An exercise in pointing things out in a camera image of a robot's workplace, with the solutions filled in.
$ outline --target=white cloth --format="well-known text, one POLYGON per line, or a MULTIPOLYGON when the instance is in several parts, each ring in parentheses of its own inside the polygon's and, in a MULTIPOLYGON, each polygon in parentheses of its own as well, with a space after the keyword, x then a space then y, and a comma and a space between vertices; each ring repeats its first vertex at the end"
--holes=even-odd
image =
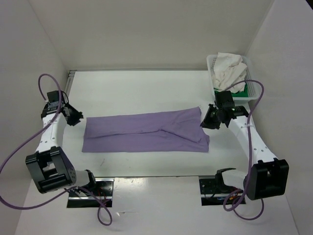
MULTIPOLYGON (((240 55, 218 53, 212 75, 213 86, 218 91, 223 91, 232 84, 243 81, 246 76, 246 64, 242 63, 240 55)), ((229 90, 233 93, 242 92, 245 83, 240 83, 229 90)))

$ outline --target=green cloth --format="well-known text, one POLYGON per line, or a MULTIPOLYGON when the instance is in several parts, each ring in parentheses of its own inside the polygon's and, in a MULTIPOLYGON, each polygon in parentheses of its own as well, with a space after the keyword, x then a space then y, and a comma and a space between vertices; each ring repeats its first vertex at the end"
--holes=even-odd
POLYGON ((245 89, 243 92, 237 92, 237 93, 231 93, 231 95, 233 97, 248 97, 248 85, 246 84, 245 85, 245 89))

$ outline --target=folded purple cloth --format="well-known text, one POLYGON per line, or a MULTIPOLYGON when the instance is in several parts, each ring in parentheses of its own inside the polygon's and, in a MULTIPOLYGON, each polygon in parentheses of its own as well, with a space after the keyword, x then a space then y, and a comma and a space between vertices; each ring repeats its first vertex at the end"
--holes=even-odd
POLYGON ((151 114, 88 117, 83 152, 207 152, 200 108, 151 114))

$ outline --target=gray wall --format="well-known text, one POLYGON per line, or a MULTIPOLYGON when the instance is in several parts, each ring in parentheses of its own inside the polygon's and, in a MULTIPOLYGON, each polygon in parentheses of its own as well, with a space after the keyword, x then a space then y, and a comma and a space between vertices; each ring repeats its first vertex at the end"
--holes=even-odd
POLYGON ((313 10, 276 0, 247 56, 266 88, 254 121, 290 164, 287 199, 300 235, 313 234, 313 10))
POLYGON ((29 0, 68 69, 206 69, 244 54, 272 0, 29 0))
MULTIPOLYGON (((64 87, 67 72, 27 0, 2 0, 0 4, 0 162, 42 127, 44 102, 37 88, 43 72, 54 75, 64 87)), ((48 78, 44 91, 55 89, 48 78)), ((0 175, 0 194, 22 206, 30 183, 25 157, 34 152, 33 141, 7 164, 0 175)), ((20 211, 0 204, 1 234, 15 232, 20 211)))

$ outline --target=plastic basket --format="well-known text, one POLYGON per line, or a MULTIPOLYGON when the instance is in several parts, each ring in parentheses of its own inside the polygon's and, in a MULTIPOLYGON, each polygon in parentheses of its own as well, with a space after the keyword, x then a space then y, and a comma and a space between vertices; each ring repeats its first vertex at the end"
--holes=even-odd
MULTIPOLYGON (((217 57, 217 55, 209 55, 206 58, 207 68, 209 70, 209 82, 210 82, 212 95, 214 96, 214 99, 215 99, 215 95, 214 95, 212 75, 214 74, 213 68, 215 65, 216 57, 217 57)), ((247 65, 245 80, 249 80, 249 79, 255 80, 255 78, 253 76, 253 71, 252 71, 252 66, 251 66, 250 60, 248 58, 246 58, 245 56, 242 56, 242 58, 243 58, 243 63, 245 63, 247 65)), ((247 82, 247 88, 248 88, 248 97, 233 97, 234 101, 248 102, 250 100, 254 100, 254 99, 259 98, 260 90, 258 88, 258 84, 254 83, 254 82, 247 82)))

